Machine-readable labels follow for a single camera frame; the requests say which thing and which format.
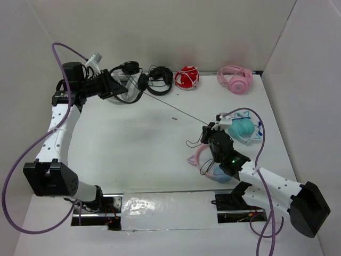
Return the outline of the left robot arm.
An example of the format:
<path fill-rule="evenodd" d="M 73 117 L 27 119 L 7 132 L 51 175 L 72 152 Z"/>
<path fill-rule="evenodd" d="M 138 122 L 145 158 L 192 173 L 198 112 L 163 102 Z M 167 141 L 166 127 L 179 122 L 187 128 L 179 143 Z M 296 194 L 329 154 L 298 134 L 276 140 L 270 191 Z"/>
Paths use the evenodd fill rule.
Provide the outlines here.
<path fill-rule="evenodd" d="M 128 90 L 116 82 L 107 69 L 101 70 L 97 61 L 88 60 L 84 65 L 67 62 L 62 68 L 67 79 L 58 82 L 52 96 L 48 136 L 35 160 L 24 164 L 23 173 L 36 196 L 79 200 L 98 213 L 105 207 L 103 192 L 97 185 L 80 181 L 69 168 L 69 146 L 87 98 L 107 99 Z"/>

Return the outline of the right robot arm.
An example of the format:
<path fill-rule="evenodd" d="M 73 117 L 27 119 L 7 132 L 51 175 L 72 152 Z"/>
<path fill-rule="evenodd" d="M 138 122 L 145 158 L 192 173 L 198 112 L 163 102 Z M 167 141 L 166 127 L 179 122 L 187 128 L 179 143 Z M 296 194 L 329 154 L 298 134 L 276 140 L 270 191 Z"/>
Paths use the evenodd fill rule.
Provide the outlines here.
<path fill-rule="evenodd" d="M 316 184 L 292 181 L 257 166 L 234 149 L 233 140 L 217 123 L 203 126 L 201 143 L 209 146 L 223 172 L 239 181 L 232 197 L 236 208 L 267 209 L 289 220 L 302 235 L 317 235 L 331 209 Z"/>

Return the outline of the black wired headphones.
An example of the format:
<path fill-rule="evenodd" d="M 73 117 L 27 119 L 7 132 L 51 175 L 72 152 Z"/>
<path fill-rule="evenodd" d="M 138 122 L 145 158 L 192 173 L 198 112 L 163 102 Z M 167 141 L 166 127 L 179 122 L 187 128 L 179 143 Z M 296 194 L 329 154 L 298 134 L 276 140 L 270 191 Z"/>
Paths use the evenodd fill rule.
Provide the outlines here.
<path fill-rule="evenodd" d="M 123 64 L 121 64 L 119 66 L 116 66 L 116 67 L 112 68 L 109 71 L 109 75 L 111 76 L 116 70 L 122 71 L 122 73 L 128 78 L 128 80 L 130 80 L 129 75 L 138 74 L 140 72 L 140 70 L 142 70 L 142 68 L 140 67 L 140 65 L 139 65 L 139 63 L 137 61 L 127 61 L 127 62 L 124 62 Z M 145 93 L 145 90 L 147 89 L 147 86 L 139 88 L 139 86 L 136 85 L 136 88 L 138 89 L 139 94 L 138 94 L 138 96 L 133 101 L 127 102 L 127 101 L 124 101 L 123 99 L 119 98 L 118 96 L 114 96 L 114 98 L 116 100 L 118 100 L 120 103 L 123 103 L 123 104 L 126 104 L 126 105 L 131 105 L 131 104 L 134 104 L 134 103 L 138 102 L 142 98 L 142 94 L 145 94 L 145 95 L 147 95 L 147 96 L 149 96 L 149 97 L 151 97 L 153 99 L 156 99 L 159 102 L 162 102 L 165 105 L 167 105 L 169 107 L 172 107 L 173 109 L 175 109 L 175 110 L 177 110 L 177 111 L 179 111 L 179 112 L 181 112 L 181 113 L 183 113 L 183 114 L 185 114 L 185 115 L 187 115 L 187 116 L 189 116 L 189 117 L 191 117 L 191 118 L 193 118 L 193 119 L 195 119 L 195 120 L 197 120 L 197 121 L 199 121 L 199 122 L 201 122 L 203 124 L 205 123 L 204 121 L 202 121 L 202 120 L 200 120 L 200 119 L 198 119 L 198 118 L 196 118 L 196 117 L 194 117 L 194 116 L 192 116 L 192 115 L 190 115 L 190 114 L 188 114 L 188 113 L 186 113 L 186 112 L 184 112 L 184 111 L 174 107 L 173 105 L 168 104 L 165 101 L 162 101 L 162 100 L 156 98 L 155 96 L 152 96 L 151 94 Z M 185 141 L 186 146 L 190 147 L 190 148 L 199 147 L 202 144 L 202 142 L 200 142 L 200 140 L 202 139 L 202 136 L 203 136 L 203 132 L 201 132 L 201 134 L 200 134 L 200 136 L 199 136 L 199 138 L 198 138 L 198 140 L 196 142 L 192 142 L 190 140 L 186 140 Z"/>

